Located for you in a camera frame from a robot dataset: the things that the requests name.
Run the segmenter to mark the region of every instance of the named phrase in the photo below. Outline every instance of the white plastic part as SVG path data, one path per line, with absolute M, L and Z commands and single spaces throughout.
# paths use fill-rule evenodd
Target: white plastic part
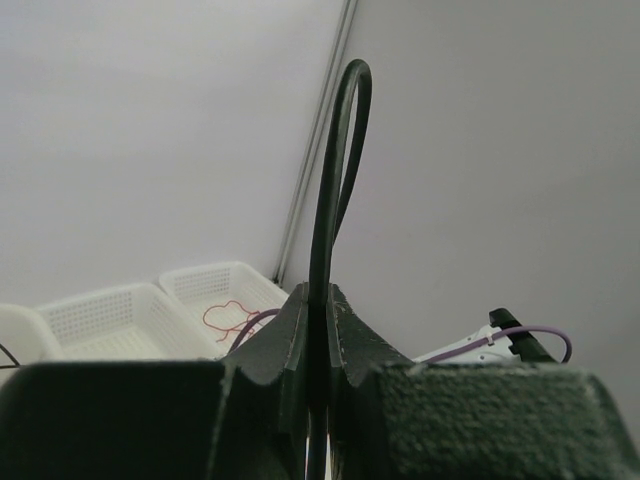
M 239 302 L 249 312 L 280 308 L 288 295 L 275 284 L 242 262 L 217 263 L 193 268 L 174 270 L 160 275 L 160 286 L 173 300 L 180 302 L 191 313 L 194 324 L 207 339 L 218 356 L 226 355 L 247 319 L 235 303 L 226 308 L 214 308 L 207 312 L 206 322 L 218 328 L 237 325 L 238 331 L 225 332 L 208 327 L 203 315 L 214 305 L 225 305 L 229 301 Z
M 499 331 L 500 328 L 494 328 L 491 325 L 485 325 L 480 330 L 466 336 L 464 339 L 433 352 L 420 355 L 419 357 L 414 358 L 413 361 L 418 363 L 424 362 L 425 360 L 435 357 L 436 355 L 440 355 L 441 353 L 449 352 L 455 348 L 468 345 L 469 343 L 474 342 L 478 339 L 486 338 L 489 340 L 488 345 L 483 345 L 461 355 L 442 360 L 438 362 L 438 364 L 519 362 L 520 356 L 514 355 L 511 350 L 509 350 L 509 347 L 512 345 L 509 337 L 499 338 L 498 340 L 493 339 L 493 335 Z
M 71 360 L 211 358 L 188 313 L 158 287 L 126 285 L 38 308 Z
M 307 470 L 307 465 L 309 464 L 309 437 L 307 437 L 307 454 L 304 459 L 304 469 Z M 324 478 L 325 480 L 332 480 L 331 476 L 331 437 L 327 435 L 327 461 L 325 463 L 324 469 Z
M 60 344 L 40 314 L 17 305 L 0 304 L 0 343 L 20 365 L 61 360 L 64 357 Z M 13 365 L 2 351 L 0 365 Z M 16 370 L 1 369 L 0 385 Z

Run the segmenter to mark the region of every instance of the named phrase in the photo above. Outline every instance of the gray wall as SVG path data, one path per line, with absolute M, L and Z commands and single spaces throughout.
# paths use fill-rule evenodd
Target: gray wall
M 0 302 L 270 273 L 342 6 L 0 2 Z
M 565 329 L 636 439 L 639 25 L 637 0 L 361 1 L 347 60 L 370 62 L 374 100 L 332 276 L 411 356 L 499 306 Z

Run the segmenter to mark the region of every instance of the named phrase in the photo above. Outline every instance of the white mesh basket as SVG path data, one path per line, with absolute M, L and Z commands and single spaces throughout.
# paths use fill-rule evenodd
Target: white mesh basket
M 139 283 L 39 307 L 73 360 L 211 358 L 188 313 L 158 287 Z
M 223 308 L 222 306 L 229 301 L 238 302 L 249 312 L 262 312 L 282 307 L 288 297 L 283 290 L 241 262 L 218 263 L 166 272 L 160 276 L 159 283 L 172 299 L 180 302 L 191 313 L 194 324 L 207 338 L 211 347 L 216 349 L 218 356 L 229 351 L 239 328 L 226 334 L 207 326 L 203 320 L 205 312 L 209 325 L 228 329 L 241 325 L 248 316 L 247 312 L 235 303 Z
M 62 360 L 60 344 L 38 312 L 17 305 L 0 305 L 0 343 L 20 365 Z M 0 366 L 10 367 L 13 361 L 0 351 Z M 0 369 L 0 385 L 16 371 Z

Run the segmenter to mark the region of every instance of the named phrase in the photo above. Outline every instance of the black wire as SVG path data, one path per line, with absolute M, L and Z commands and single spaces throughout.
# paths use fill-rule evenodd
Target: black wire
M 16 359 L 16 357 L 13 356 L 13 354 L 7 349 L 7 347 L 5 347 L 4 345 L 2 345 L 0 343 L 0 350 L 2 350 L 4 352 L 4 354 L 9 357 L 9 360 L 11 360 L 13 362 L 13 366 L 11 367 L 4 367 L 4 368 L 15 368 L 15 367 L 19 367 L 20 366 L 20 362 L 18 362 L 18 360 Z
M 356 122 L 341 190 L 340 180 L 356 87 Z M 324 307 L 327 303 L 333 243 L 342 225 L 360 165 L 369 121 L 371 90 L 369 65 L 363 60 L 353 60 L 347 66 L 338 88 L 324 156 L 309 268 L 309 305 L 314 307 Z
M 340 185 L 353 99 L 358 92 L 356 121 L 344 182 Z M 327 449 L 329 351 L 326 306 L 333 244 L 353 191 L 367 133 L 371 107 L 371 71 L 362 60 L 347 66 L 338 87 L 324 156 L 309 267 L 309 336 L 307 388 L 309 451 L 307 480 L 322 480 Z

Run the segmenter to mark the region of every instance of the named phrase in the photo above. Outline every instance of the purple cable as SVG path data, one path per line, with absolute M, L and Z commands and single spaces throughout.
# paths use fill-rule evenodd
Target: purple cable
M 247 324 L 244 327 L 242 327 L 242 330 L 240 330 L 240 333 L 238 334 L 236 339 L 233 341 L 233 344 L 229 349 L 229 353 L 233 352 L 236 348 L 240 346 L 240 344 L 242 343 L 242 340 L 244 340 L 244 337 L 247 336 L 247 334 L 251 331 L 251 329 L 255 327 L 260 320 L 264 320 L 267 317 L 272 317 L 274 315 L 277 315 L 278 312 L 280 312 L 279 308 L 272 308 L 271 310 L 265 310 L 264 312 L 259 313 L 258 315 L 253 317 L 251 320 L 249 320 Z
M 565 344 L 565 352 L 564 358 L 562 359 L 562 363 L 567 363 L 571 358 L 571 354 L 573 353 L 573 346 L 571 345 L 571 339 L 569 336 L 564 333 L 562 330 L 559 330 L 555 327 L 540 327 L 540 326 L 522 326 L 522 327 L 511 327 L 505 328 L 495 334 L 491 335 L 493 340 L 499 340 L 500 338 L 506 337 L 507 335 L 511 335 L 512 333 L 529 333 L 529 332 L 541 332 L 541 333 L 550 333 L 552 335 L 556 335 L 562 340 L 564 340 Z M 489 338 L 479 338 L 478 340 L 474 340 L 467 345 L 463 345 L 462 347 L 454 348 L 453 350 L 449 350 L 448 352 L 443 352 L 438 355 L 435 355 L 431 358 L 428 358 L 423 363 L 436 363 L 441 362 L 442 360 L 448 360 L 452 357 L 457 357 L 458 355 L 462 355 L 463 353 L 470 352 L 478 347 L 482 347 L 483 345 L 487 345 L 489 343 Z

